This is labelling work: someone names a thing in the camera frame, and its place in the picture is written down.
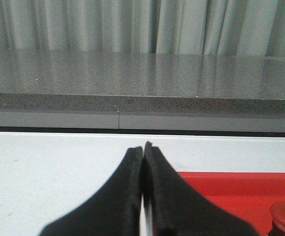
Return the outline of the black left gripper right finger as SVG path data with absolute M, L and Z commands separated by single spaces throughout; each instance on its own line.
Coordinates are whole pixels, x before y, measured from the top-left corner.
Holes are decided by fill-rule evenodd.
M 143 158 L 143 197 L 153 236 L 256 236 L 248 222 L 219 208 L 193 189 L 147 142 Z

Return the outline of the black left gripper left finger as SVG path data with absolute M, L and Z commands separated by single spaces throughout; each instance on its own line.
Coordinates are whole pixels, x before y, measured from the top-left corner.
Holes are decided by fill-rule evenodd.
M 79 207 L 47 225 L 42 236 L 138 236 L 142 147 L 127 149 L 105 184 Z

